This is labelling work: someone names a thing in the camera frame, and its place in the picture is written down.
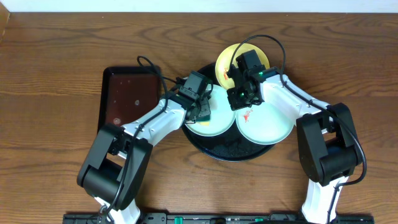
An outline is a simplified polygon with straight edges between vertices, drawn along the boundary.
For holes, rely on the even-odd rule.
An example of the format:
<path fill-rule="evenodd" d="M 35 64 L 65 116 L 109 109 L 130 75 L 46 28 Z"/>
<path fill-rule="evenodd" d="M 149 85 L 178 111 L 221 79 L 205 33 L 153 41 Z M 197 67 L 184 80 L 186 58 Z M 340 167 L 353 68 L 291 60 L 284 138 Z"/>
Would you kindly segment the light blue plate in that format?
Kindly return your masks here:
<path fill-rule="evenodd" d="M 294 126 L 286 115 L 268 103 L 237 110 L 236 124 L 246 139 L 261 145 L 282 141 L 291 133 Z"/>
<path fill-rule="evenodd" d="M 236 112 L 230 108 L 226 90 L 219 85 L 213 85 L 209 103 L 211 111 L 209 126 L 202 126 L 197 122 L 185 125 L 193 133 L 205 137 L 217 136 L 227 131 L 236 116 Z"/>

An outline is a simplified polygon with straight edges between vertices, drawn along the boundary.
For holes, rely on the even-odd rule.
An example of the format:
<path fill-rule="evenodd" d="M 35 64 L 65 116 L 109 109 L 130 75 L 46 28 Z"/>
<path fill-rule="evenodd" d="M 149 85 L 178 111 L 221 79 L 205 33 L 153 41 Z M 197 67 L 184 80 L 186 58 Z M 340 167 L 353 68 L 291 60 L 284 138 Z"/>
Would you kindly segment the yellow plate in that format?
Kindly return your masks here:
<path fill-rule="evenodd" d="M 236 50 L 236 48 L 238 47 L 238 45 L 239 44 L 234 44 L 234 45 L 230 45 L 229 47 L 225 48 L 224 51 L 222 51 L 222 53 L 220 53 L 220 55 L 216 61 L 216 65 L 215 65 L 216 79 L 217 79 L 218 83 L 220 84 L 220 86 L 222 86 L 225 90 L 228 90 L 228 89 L 234 87 L 234 81 L 232 78 L 229 78 L 227 76 L 227 72 L 229 70 L 229 63 L 231 61 L 231 57 L 232 57 L 234 51 Z M 236 58 L 238 56 L 240 56 L 241 54 L 243 54 L 247 51 L 250 51 L 250 50 L 256 51 L 261 63 L 263 65 L 265 65 L 266 69 L 270 68 L 269 60 L 268 60 L 266 54 L 259 47 L 256 47 L 255 45 L 247 44 L 247 43 L 243 44 L 236 52 L 236 54 L 234 56 L 233 65 L 235 67 L 237 67 Z"/>

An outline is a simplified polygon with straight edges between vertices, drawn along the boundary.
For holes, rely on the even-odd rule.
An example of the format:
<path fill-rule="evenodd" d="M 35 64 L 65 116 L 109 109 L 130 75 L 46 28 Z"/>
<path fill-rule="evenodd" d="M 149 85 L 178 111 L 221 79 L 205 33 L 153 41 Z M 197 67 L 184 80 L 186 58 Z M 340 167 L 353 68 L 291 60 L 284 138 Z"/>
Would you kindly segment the green yellow sponge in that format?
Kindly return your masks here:
<path fill-rule="evenodd" d="M 209 126 L 211 118 L 201 118 L 197 120 L 197 123 L 202 126 Z"/>

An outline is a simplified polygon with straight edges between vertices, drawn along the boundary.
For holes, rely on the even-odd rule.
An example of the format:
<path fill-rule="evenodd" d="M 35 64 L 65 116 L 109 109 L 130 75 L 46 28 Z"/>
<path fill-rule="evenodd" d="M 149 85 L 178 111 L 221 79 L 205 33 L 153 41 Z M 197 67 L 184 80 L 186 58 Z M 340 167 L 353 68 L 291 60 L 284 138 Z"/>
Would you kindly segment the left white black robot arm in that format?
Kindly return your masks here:
<path fill-rule="evenodd" d="M 77 184 L 100 204 L 87 223 L 137 223 L 135 198 L 152 149 L 185 122 L 194 121 L 211 91 L 181 87 L 168 92 L 143 117 L 125 124 L 104 125 L 97 133 L 77 176 Z"/>

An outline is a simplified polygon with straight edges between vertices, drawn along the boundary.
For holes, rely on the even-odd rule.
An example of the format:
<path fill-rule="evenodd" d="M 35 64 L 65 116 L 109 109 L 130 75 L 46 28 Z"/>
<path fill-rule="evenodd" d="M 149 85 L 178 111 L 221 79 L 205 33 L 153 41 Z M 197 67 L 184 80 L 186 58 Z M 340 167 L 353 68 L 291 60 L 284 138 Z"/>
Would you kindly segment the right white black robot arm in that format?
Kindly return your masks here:
<path fill-rule="evenodd" d="M 309 223 L 333 221 L 341 188 L 359 183 L 367 171 L 348 107 L 310 96 L 275 67 L 231 67 L 227 74 L 234 81 L 227 91 L 233 110 L 265 102 L 295 122 L 300 163 L 309 178 L 302 215 Z"/>

